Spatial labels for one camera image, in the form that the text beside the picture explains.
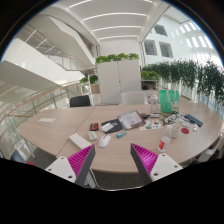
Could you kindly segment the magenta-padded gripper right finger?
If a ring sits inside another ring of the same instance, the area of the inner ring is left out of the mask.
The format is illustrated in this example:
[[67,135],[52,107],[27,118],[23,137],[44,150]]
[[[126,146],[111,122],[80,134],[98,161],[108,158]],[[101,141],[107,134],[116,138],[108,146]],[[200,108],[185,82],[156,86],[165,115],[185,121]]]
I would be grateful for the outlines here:
[[130,153],[144,185],[182,169],[182,167],[166,153],[157,155],[134,143],[131,144]]

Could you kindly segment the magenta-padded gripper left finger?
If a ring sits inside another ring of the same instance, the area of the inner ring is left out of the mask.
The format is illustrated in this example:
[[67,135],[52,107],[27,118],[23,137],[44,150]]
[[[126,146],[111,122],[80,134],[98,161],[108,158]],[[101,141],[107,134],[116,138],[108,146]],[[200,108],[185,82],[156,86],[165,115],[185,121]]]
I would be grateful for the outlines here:
[[83,187],[94,157],[95,145],[92,144],[69,157],[59,157],[46,171]]

